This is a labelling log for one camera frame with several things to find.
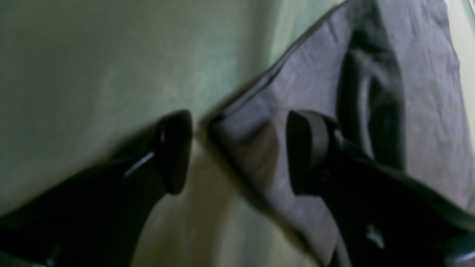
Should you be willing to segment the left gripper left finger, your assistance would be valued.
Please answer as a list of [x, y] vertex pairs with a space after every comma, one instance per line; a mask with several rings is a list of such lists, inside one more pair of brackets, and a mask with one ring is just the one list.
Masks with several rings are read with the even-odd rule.
[[168, 113], [142, 147], [85, 169], [1, 216], [2, 267], [128, 267], [153, 207], [182, 192], [192, 116]]

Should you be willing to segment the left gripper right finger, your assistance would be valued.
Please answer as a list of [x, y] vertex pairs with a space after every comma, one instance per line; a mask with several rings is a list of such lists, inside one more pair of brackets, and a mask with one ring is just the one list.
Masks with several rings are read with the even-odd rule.
[[323, 199], [353, 267], [474, 266], [474, 216], [371, 159], [331, 118], [290, 111], [286, 150], [292, 191]]

